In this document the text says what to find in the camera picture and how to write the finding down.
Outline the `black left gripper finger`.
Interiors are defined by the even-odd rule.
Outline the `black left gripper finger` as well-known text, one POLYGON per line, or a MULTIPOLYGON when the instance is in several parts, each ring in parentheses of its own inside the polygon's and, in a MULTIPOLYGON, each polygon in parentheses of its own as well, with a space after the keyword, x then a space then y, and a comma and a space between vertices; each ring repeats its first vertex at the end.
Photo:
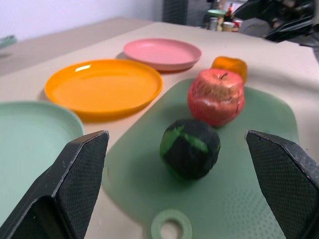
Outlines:
POLYGON ((245 140, 258 183, 288 239, 319 237, 319 165, 297 143, 255 130, 245 140))
POLYGON ((0 228, 2 239, 82 239, 99 194, 109 133, 65 145, 0 228))
POLYGON ((283 42, 313 32, 313 17, 307 16, 300 19, 285 21, 263 36, 271 42, 283 42))

